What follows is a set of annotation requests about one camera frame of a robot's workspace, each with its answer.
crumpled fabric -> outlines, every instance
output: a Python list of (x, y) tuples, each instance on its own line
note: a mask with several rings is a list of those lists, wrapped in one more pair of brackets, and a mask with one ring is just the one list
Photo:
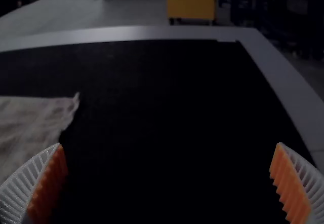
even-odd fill
[(58, 142), (78, 106), (78, 93), (73, 98), (0, 97), (0, 185)]

concrete floor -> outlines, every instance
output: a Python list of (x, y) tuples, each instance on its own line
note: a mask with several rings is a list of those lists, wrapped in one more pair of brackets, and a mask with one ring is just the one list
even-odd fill
[[(217, 16), (220, 25), (232, 25), (228, 8)], [(166, 0), (40, 0), (0, 17), (0, 39), (119, 25), (168, 25)], [(324, 100), (324, 63), (282, 52)], [(324, 150), (313, 157), (324, 169)]]

